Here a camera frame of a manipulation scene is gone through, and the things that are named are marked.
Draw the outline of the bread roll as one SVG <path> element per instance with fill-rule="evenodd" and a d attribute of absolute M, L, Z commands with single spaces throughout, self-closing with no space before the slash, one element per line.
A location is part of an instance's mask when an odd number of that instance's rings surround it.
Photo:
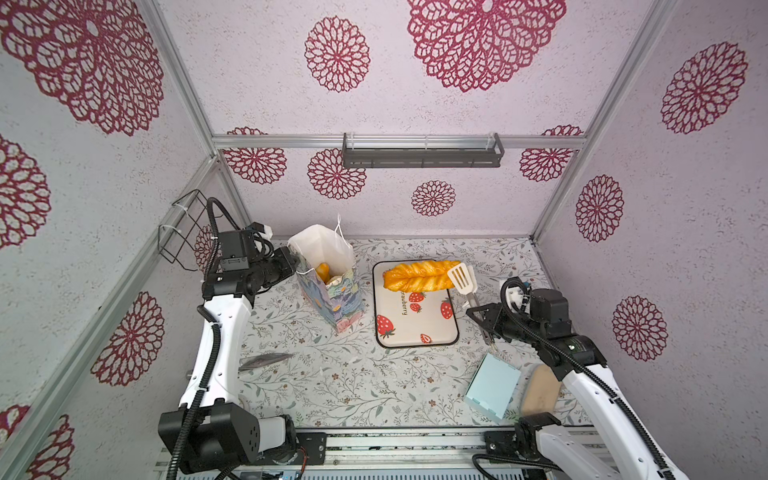
<path fill-rule="evenodd" d="M 324 283 L 328 284 L 332 278 L 331 275 L 331 269 L 330 266 L 327 263 L 320 263 L 316 268 L 315 272 L 318 276 L 318 278 Z"/>

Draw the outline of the metal tongs with white tips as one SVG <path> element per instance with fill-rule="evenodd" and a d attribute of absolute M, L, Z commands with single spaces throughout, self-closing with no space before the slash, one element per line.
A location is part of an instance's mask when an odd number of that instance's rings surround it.
<path fill-rule="evenodd" d="M 471 308 L 479 307 L 480 304 L 476 298 L 478 282 L 475 277 L 473 267 L 460 262 L 448 272 L 448 277 L 453 283 L 454 288 L 463 295 Z"/>

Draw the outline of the floral paper bag white interior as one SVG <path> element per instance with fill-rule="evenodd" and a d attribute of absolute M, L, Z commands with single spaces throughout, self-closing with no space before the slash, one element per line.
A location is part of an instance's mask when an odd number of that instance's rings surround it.
<path fill-rule="evenodd" d="M 314 224 L 293 235 L 288 247 L 297 260 L 301 291 L 317 313 L 336 333 L 358 322 L 365 305 L 354 249 L 344 237 L 341 216 L 334 228 Z"/>

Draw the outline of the long braided bread loaf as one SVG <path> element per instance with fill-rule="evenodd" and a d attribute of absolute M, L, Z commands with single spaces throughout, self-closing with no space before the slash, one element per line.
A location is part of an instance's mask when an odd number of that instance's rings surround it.
<path fill-rule="evenodd" d="M 383 274 L 384 287 L 393 292 L 426 293 L 453 287 L 448 272 L 460 261 L 425 260 L 401 263 Z"/>

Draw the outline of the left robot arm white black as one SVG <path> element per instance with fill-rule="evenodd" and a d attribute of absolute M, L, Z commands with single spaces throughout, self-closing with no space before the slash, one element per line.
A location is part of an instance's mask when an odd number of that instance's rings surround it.
<path fill-rule="evenodd" d="M 203 272 L 204 321 L 195 365 L 178 407 L 160 416 L 158 434 L 171 458 L 166 476 L 175 479 L 215 470 L 231 479 L 240 466 L 260 461 L 287 464 L 301 449 L 288 415 L 259 418 L 237 401 L 242 336 L 254 301 L 291 278 L 296 260 L 286 247 L 275 247 L 271 230 L 259 223 L 219 229 L 216 217 L 232 215 L 215 197 L 205 211 L 212 253 Z"/>

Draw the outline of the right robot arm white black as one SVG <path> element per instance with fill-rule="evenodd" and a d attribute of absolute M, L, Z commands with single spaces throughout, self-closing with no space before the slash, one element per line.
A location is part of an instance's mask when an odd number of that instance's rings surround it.
<path fill-rule="evenodd" d="M 482 305 L 468 294 L 467 316 L 490 340 L 532 346 L 557 381 L 578 400 L 612 461 L 606 463 L 551 413 L 523 416 L 511 439 L 493 436 L 473 456 L 560 472 L 570 479 L 683 479 L 621 392 L 607 360 L 587 336 L 574 332 L 569 304 L 554 289 L 532 288 L 518 277 L 505 280 L 499 299 Z"/>

